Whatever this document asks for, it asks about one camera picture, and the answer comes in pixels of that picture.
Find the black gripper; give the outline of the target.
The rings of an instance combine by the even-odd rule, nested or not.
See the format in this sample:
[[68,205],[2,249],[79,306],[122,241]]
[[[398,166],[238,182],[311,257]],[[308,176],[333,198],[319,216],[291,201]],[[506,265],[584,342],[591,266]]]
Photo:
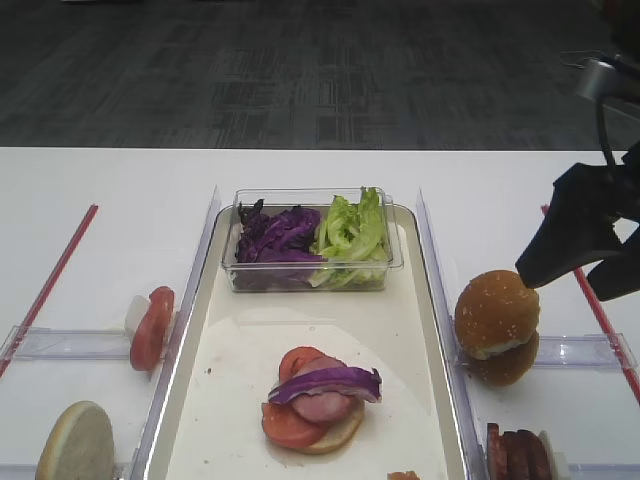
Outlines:
[[[526,287],[605,259],[587,275],[600,301],[639,291],[639,142],[622,164],[608,141],[602,151],[607,167],[576,163],[554,181],[543,222],[515,263]],[[636,224],[623,241],[614,228],[621,218]]]

